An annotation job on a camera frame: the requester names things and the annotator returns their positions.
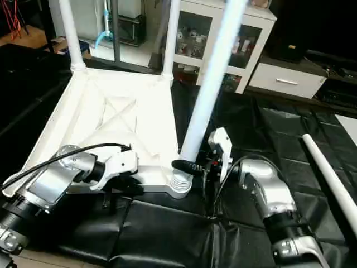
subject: white vertical pole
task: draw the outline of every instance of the white vertical pole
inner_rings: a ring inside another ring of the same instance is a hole
[[[70,0],[59,0],[66,39],[71,56],[71,70],[85,70],[82,53],[80,52],[79,40],[73,20]]]
[[[163,70],[161,75],[164,78],[173,80],[173,56],[175,55],[177,28],[180,18],[180,0],[171,0],[170,18],[168,19],[168,29],[166,37],[165,58],[163,60]]]
[[[207,129],[219,89],[227,69],[231,51],[237,37],[248,0],[229,0],[215,41],[189,128],[182,146],[180,159],[196,161]]]

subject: white cabinet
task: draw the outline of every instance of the white cabinet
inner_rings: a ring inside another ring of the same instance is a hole
[[[175,79],[190,77],[190,83],[201,85],[224,7],[224,0],[181,0],[173,70]],[[268,9],[247,6],[222,83],[224,90],[244,91],[275,20]]]
[[[325,80],[319,75],[259,63],[249,85],[311,99]]]

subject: white pole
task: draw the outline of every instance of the white pole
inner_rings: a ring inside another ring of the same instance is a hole
[[[71,3],[69,0],[59,0],[66,39],[71,56],[71,70],[85,70],[85,64],[80,52],[76,27],[73,20]]]
[[[202,139],[214,108],[231,51],[243,18],[247,0],[229,0],[200,89],[180,159],[196,161]]]
[[[163,60],[163,70],[161,75],[173,81],[173,56],[175,55],[177,28],[180,18],[180,0],[171,0],[170,17],[168,19],[168,29],[166,37],[165,58]]]
[[[105,33],[109,34],[109,11],[107,7],[107,0],[104,0],[104,30]]]
[[[302,138],[357,237],[357,205],[320,151],[319,147],[317,147],[316,143],[313,141],[312,137],[309,134],[305,134]]]

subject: display cabinet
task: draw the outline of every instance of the display cabinet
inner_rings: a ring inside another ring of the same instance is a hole
[[[181,1],[174,62],[197,67],[197,85],[201,85],[207,70],[225,5],[224,0]],[[269,9],[247,6],[223,88],[236,93],[244,91],[275,21],[276,17]]]

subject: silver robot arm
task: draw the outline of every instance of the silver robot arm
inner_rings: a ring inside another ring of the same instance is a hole
[[[76,149],[66,145],[55,156]],[[50,214],[72,183],[87,183],[90,190],[99,191],[110,179],[134,174],[137,169],[138,157],[132,150],[114,154],[105,162],[97,161],[96,155],[79,152],[38,169],[12,191],[5,189],[11,201],[0,209],[0,267],[16,267],[9,254],[17,255],[27,246],[37,228],[37,217]]]
[[[279,178],[275,167],[265,160],[244,159],[238,178],[239,185],[250,191],[255,200],[277,264],[295,262],[301,267],[302,258],[313,256],[320,267],[329,267],[308,224],[298,214],[288,186]],[[314,265],[317,264],[310,263],[305,267]]]

